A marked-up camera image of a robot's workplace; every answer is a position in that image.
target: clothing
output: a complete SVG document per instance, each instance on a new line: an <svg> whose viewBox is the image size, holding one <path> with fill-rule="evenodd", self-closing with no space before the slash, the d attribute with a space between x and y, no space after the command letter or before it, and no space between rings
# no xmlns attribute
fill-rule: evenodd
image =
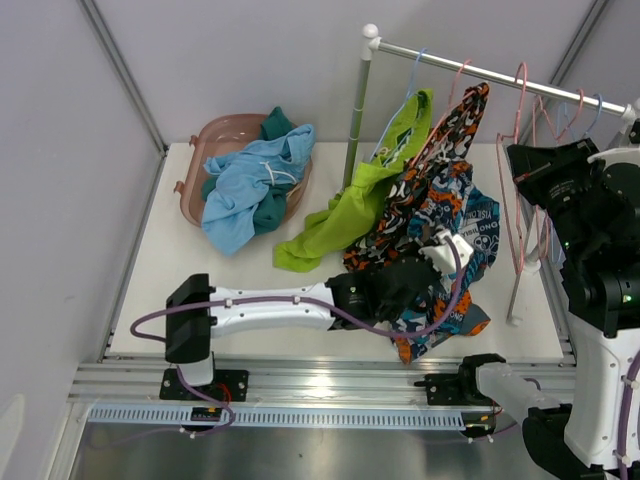
<svg viewBox="0 0 640 480"><path fill-rule="evenodd" d="M348 247L374 227L394 178L405 160L418 153L429 132L432 99L431 90L420 90L409 99L372 162L358 165L351 185L329 200L328 210L307 216L302 233L276 246L276 267L308 272L324 255ZM384 166L387 160L393 161Z"/></svg>
<svg viewBox="0 0 640 480"><path fill-rule="evenodd" d="M275 140L293 130L293 125L280 107L274 108L260 125L260 140Z"/></svg>
<svg viewBox="0 0 640 480"><path fill-rule="evenodd" d="M473 169L464 158L482 119L489 86L480 84L466 94L420 156L397 177L377 228L347 249L344 256L348 270L388 265L402 253L419 250L445 228L453 233L460 230L472 243L474 255L465 271L460 300L449 318L427 337L396 342L401 359L407 363L453 334L473 333L486 326L482 322L476 325L478 328L463 323L472 305L469 284L497 254L499 205L475 187ZM485 227L489 228L487 245L479 235ZM454 281L455 274L443 276L441 285L434 288L431 304L424 305L426 313L405 312L392 322L392 330L417 331L433 323L449 303Z"/></svg>
<svg viewBox="0 0 640 480"><path fill-rule="evenodd" d="M276 140L207 159L205 170L219 178L205 203L202 230L216 248L233 255L255 235L253 216L269 185L302 180L314 143L314 128L302 125Z"/></svg>
<svg viewBox="0 0 640 480"><path fill-rule="evenodd" d="M202 185L202 199L207 197L216 188L218 177L208 178ZM258 204L253 214L253 229L255 235L262 235L276 230L287 212L287 193L294 187L292 183L269 186L267 195Z"/></svg>

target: white drawstring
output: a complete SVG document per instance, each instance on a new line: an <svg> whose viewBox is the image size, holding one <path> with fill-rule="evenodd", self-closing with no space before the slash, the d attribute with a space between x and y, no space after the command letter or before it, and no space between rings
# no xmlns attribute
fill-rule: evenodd
<svg viewBox="0 0 640 480"><path fill-rule="evenodd" d="M269 172L269 176L271 177L271 186L274 186L276 184L276 177L274 175L274 173L280 174L280 175L286 175L287 177L289 177L293 183L298 183L298 179L296 177L294 177L293 175L291 175L288 172L282 172L280 170L272 170L271 169L271 165L269 165L269 162L260 162L260 165L264 165L264 168L267 169L267 172Z"/></svg>

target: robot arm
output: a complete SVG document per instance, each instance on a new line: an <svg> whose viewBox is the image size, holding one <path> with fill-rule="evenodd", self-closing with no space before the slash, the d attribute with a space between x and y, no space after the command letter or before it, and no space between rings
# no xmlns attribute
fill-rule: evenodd
<svg viewBox="0 0 640 480"><path fill-rule="evenodd" d="M554 402L504 364L480 366L477 388L522 425L531 457L559 478L627 478L632 465L640 474L640 396L629 395L639 385L626 378L640 349L640 150L599 153L586 139L507 152L518 191L547 210L565 252L574 404ZM619 422L623 404L629 418Z"/></svg>
<svg viewBox="0 0 640 480"><path fill-rule="evenodd" d="M411 252L389 266L306 287L236 290L210 286L206 274L192 275L167 299L172 313L166 315L165 359L180 365L188 384L201 386L214 376L212 338L281 327L371 329L407 308L418 310L439 288L441 273L461 271L471 258L472 247L460 235L444 231L438 239L439 245Z"/></svg>

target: light blue shirt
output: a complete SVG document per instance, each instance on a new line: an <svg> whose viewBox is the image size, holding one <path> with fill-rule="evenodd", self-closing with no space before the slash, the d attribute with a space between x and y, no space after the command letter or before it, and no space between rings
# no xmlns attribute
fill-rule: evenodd
<svg viewBox="0 0 640 480"><path fill-rule="evenodd" d="M272 178L276 184L293 183L291 175L300 182L315 141L313 126L302 125L284 137L256 140L240 152L207 159L204 169L219 178L205 203L202 230L216 248L233 255L251 240L255 235L253 214Z"/></svg>

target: white table surface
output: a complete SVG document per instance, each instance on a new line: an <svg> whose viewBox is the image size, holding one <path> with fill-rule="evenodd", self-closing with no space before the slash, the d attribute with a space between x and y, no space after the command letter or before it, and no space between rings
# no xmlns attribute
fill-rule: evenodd
<svg viewBox="0 0 640 480"><path fill-rule="evenodd" d="M327 255L318 268L305 274L276 269L272 266L272 250L277 243L294 238L302 230L304 217L326 208L327 201L340 189L346 143L315 146L314 168L296 215L275 232L252 239L233 257L219 253L180 211L180 197L173 193L173 188L176 181L184 180L192 152L187 144L173 144L169 149L111 343L111 354L163 352L161 343L135 338L129 327L140 316L164 308L166 298L194 273L208 273L212 285L248 290L309 285L345 271L341 253ZM476 144L467 160L475 167L474 181L478 188L502 204L495 155L494 145ZM509 198L515 198L513 184L505 183ZM524 302L522 309L526 313L523 324L513 327L506 322L515 274L505 231L502 215L498 258L484 278L471 287L474 303L492 318L490 325L476 337L451 338L423 358L460 358L489 352L520 362L555 362L562 358L539 277L526 282L526 291L519 299ZM148 322L142 330L164 335L164 318ZM213 349L216 355L244 358L399 361L387 338L365 331L284 328L244 332L216 339Z"/></svg>

